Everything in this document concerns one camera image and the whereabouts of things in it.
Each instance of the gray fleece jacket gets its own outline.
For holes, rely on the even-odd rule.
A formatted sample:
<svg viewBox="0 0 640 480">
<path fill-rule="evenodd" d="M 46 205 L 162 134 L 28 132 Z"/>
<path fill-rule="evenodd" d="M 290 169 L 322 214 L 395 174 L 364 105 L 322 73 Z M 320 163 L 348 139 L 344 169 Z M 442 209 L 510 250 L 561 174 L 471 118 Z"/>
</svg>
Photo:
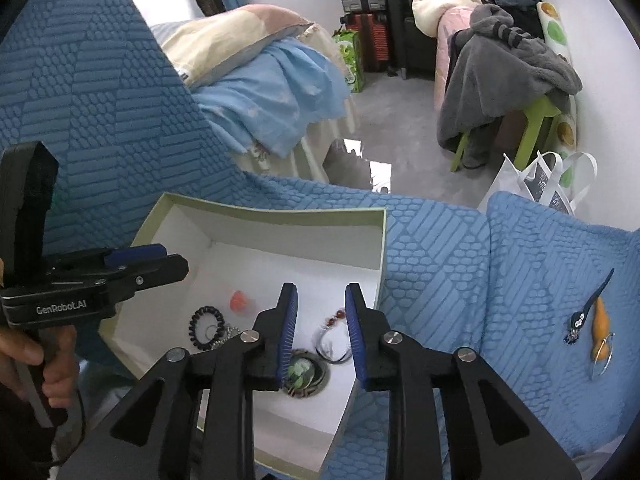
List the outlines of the gray fleece jacket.
<svg viewBox="0 0 640 480">
<path fill-rule="evenodd" d="M 568 111 L 568 96 L 577 94 L 582 82 L 542 40 L 514 28 L 513 18 L 502 8 L 476 7 L 470 25 L 455 37 L 462 50 L 449 79 L 437 136 L 441 147 L 455 152 L 462 132 L 472 130 L 463 164 L 475 167 L 486 162 L 493 138 L 474 128 L 521 110 L 544 94 Z"/>
</svg>

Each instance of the open cardboard box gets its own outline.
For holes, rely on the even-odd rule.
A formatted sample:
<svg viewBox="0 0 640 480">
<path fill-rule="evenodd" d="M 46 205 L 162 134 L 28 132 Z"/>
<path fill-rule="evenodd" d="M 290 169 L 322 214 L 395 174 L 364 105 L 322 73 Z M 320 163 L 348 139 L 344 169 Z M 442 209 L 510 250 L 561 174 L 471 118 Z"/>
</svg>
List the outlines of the open cardboard box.
<svg viewBox="0 0 640 480">
<path fill-rule="evenodd" d="M 100 335 L 140 378 L 173 347 L 197 352 L 188 325 L 201 306 L 217 307 L 225 322 L 247 330 L 258 312 L 275 307 L 282 284 L 293 282 L 293 348 L 313 351 L 313 333 L 343 307 L 349 283 L 359 283 L 367 306 L 377 307 L 385 231 L 384 209 L 254 210 L 165 193 L 134 245 L 164 245 L 169 254 L 187 259 L 189 273 L 180 283 L 139 292 L 121 304 L 114 318 L 102 322 Z M 230 310 L 235 290 L 255 303 L 249 312 Z M 352 360 L 329 368 L 327 386 L 307 399 L 254 392 L 256 462 L 294 478 L 319 476 L 346 422 L 356 383 Z M 205 412 L 203 398 L 201 428 Z"/>
</svg>

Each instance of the pink blanket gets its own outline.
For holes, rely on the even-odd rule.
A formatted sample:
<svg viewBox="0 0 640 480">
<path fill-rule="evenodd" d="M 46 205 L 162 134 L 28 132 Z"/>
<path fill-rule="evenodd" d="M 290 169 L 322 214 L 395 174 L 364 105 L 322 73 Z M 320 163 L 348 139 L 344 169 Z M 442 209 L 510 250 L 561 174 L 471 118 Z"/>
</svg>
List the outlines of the pink blanket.
<svg viewBox="0 0 640 480">
<path fill-rule="evenodd" d="M 453 7 L 444 13 L 438 25 L 438 51 L 436 54 L 436 79 L 434 106 L 440 111 L 449 73 L 449 38 L 459 30 L 469 28 L 469 17 L 473 7 Z"/>
</svg>

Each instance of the black armchair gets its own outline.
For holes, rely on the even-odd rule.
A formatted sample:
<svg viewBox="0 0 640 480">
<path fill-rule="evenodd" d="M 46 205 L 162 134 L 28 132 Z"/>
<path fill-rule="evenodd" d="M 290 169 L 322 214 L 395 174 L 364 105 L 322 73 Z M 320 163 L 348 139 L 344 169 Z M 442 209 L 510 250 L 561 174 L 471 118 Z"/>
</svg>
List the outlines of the black armchair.
<svg viewBox="0 0 640 480">
<path fill-rule="evenodd" d="M 386 3 L 396 63 L 402 79 L 406 79 L 407 71 L 411 70 L 435 74 L 436 38 L 425 36 L 415 26 L 409 0 L 386 0 Z"/>
</svg>

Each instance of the human hand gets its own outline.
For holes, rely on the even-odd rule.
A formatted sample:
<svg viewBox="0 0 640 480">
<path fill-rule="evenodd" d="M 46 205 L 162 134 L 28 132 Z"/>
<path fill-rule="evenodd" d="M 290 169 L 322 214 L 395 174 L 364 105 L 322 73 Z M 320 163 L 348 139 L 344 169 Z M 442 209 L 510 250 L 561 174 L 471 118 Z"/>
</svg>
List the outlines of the human hand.
<svg viewBox="0 0 640 480">
<path fill-rule="evenodd" d="M 52 408 L 68 408 L 71 406 L 79 371 L 74 354 L 76 329 L 73 326 L 62 326 L 46 330 L 53 334 L 58 350 L 44 367 L 42 392 L 49 399 Z M 42 363 L 43 358 L 42 347 L 25 333 L 6 326 L 0 327 L 0 383 L 13 390 L 21 399 L 26 399 L 26 393 L 11 359 L 37 366 Z"/>
</svg>

